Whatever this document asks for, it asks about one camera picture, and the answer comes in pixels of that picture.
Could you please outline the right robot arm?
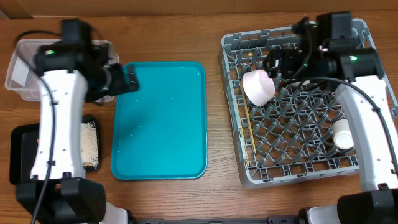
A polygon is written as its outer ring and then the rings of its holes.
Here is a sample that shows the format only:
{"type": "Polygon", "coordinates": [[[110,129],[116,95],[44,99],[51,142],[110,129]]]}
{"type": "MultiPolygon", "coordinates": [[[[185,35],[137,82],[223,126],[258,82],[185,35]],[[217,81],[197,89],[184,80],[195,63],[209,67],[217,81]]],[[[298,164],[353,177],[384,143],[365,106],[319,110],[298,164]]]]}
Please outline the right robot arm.
{"type": "Polygon", "coordinates": [[[305,208],[306,223],[397,222],[397,131],[387,102],[385,72],[376,49],[363,47],[350,12],[304,17],[292,25],[296,50],[271,50],[270,76],[285,84],[325,82],[345,114],[356,151],[361,191],[333,205],[305,208]]]}

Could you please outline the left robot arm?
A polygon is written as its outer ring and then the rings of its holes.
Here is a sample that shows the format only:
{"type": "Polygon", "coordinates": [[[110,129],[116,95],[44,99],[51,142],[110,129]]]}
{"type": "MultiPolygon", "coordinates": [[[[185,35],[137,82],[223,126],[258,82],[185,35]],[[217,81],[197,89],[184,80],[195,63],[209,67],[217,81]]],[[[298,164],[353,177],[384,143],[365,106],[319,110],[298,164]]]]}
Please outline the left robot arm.
{"type": "Polygon", "coordinates": [[[16,199],[32,223],[135,223],[133,214],[109,203],[104,187],[85,177],[81,158],[83,105],[104,96],[135,92],[132,70],[110,63],[108,44],[94,45],[93,27],[61,22],[59,41],[40,46],[29,68],[39,79],[39,144],[30,179],[16,199]]]}

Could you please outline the white bowl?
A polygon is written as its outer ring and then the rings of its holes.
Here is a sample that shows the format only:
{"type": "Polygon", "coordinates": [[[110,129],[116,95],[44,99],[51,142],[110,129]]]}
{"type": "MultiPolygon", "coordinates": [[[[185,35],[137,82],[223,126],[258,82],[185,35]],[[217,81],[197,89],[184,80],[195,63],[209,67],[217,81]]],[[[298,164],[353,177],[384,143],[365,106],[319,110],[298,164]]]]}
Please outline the white bowl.
{"type": "Polygon", "coordinates": [[[305,80],[305,81],[299,81],[299,82],[292,83],[291,86],[292,87],[300,87],[300,86],[308,85],[310,83],[311,83],[311,81],[305,80]]]}

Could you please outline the small white cup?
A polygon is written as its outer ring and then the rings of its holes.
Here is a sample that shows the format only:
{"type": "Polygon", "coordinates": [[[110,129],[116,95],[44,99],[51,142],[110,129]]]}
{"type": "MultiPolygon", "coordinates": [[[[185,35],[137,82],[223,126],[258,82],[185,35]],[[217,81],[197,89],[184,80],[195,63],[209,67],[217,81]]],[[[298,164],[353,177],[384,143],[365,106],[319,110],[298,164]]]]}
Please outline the small white cup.
{"type": "Polygon", "coordinates": [[[353,137],[347,119],[340,119],[331,125],[333,142],[339,149],[351,149],[354,147],[353,137]]]}

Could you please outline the pink bowl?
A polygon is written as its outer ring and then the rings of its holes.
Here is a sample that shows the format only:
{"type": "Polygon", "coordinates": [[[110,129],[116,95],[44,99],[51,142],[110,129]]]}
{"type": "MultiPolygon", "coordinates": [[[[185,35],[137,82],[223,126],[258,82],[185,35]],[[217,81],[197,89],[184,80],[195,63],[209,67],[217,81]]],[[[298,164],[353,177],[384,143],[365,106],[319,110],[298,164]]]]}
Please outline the pink bowl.
{"type": "Polygon", "coordinates": [[[264,70],[254,70],[243,75],[243,90],[256,106],[264,106],[275,95],[273,79],[264,70]]]}

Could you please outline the wooden chopstick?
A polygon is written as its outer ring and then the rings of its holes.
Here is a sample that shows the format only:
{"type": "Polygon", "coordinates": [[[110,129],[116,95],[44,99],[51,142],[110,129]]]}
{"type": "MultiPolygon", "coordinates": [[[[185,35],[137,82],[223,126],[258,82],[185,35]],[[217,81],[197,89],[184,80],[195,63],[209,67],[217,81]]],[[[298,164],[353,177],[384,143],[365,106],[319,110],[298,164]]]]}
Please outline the wooden chopstick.
{"type": "Polygon", "coordinates": [[[247,147],[246,147],[246,138],[244,137],[244,131],[243,131],[242,124],[240,124],[239,130],[240,130],[240,137],[241,137],[241,141],[242,141],[243,149],[244,149],[244,160],[245,160],[245,163],[246,163],[246,167],[249,167],[250,166],[250,161],[248,159],[248,150],[247,150],[247,147]]]}
{"type": "Polygon", "coordinates": [[[248,104],[246,101],[246,95],[245,95],[244,91],[242,92],[242,96],[243,96],[243,105],[244,105],[245,116],[246,116],[247,123],[248,123],[249,135],[251,137],[251,142],[252,142],[252,148],[254,151],[254,155],[256,155],[256,153],[257,153],[256,145],[255,145],[254,135],[253,135],[252,126],[251,126],[251,119],[250,119],[249,110],[248,110],[249,108],[248,108],[248,104]]]}

